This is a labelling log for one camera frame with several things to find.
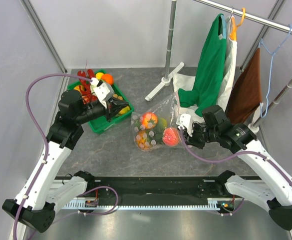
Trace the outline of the peach fruit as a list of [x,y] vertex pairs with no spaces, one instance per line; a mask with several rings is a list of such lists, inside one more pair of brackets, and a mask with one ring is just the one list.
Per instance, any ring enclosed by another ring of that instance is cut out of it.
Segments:
[[175,127],[168,127],[163,132],[163,143],[168,147],[175,147],[180,142],[179,132]]

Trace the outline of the green bell pepper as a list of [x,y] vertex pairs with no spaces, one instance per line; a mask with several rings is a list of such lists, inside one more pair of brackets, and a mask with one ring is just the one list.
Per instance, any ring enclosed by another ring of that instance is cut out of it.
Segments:
[[167,128],[167,125],[168,125],[167,121],[164,118],[159,117],[158,122],[156,126],[154,127],[154,131],[156,133],[162,133]]

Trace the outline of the toy pineapple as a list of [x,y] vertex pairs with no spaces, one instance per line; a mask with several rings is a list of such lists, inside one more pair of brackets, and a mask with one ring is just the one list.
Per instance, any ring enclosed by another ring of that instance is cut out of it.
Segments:
[[149,151],[156,145],[155,140],[151,138],[146,130],[140,130],[137,133],[135,137],[135,143],[137,147],[143,151]]

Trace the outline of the clear zip top bag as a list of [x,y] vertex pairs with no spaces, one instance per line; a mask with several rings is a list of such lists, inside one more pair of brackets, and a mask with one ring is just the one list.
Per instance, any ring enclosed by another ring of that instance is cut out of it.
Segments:
[[144,113],[131,114],[131,129],[135,145],[148,152],[159,148],[181,148],[177,125],[179,98],[173,93]]

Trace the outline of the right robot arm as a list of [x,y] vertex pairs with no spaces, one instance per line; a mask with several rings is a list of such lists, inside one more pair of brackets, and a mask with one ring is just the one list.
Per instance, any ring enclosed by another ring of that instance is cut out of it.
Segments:
[[220,106],[210,106],[203,110],[202,115],[204,123],[193,121],[187,113],[177,118],[185,150],[205,162],[205,158],[196,155],[189,147],[202,149],[206,143],[219,143],[232,155],[215,163],[239,157],[266,184],[266,187],[261,187],[231,171],[225,171],[214,185],[216,194],[221,197],[232,194],[247,199],[267,211],[278,226],[292,230],[292,176],[275,161],[245,124],[232,124]]

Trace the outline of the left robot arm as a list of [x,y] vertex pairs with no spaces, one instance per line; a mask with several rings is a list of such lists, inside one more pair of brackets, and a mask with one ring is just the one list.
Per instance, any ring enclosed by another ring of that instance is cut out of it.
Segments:
[[93,175],[85,171],[74,174],[71,180],[56,191],[49,189],[64,161],[83,134],[82,125],[106,116],[116,116],[128,102],[110,97],[103,105],[99,101],[84,103],[77,90],[65,91],[58,103],[59,111],[48,135],[45,148],[31,176],[14,199],[7,199],[2,209],[19,223],[40,233],[53,223],[56,214],[75,197],[95,193]]

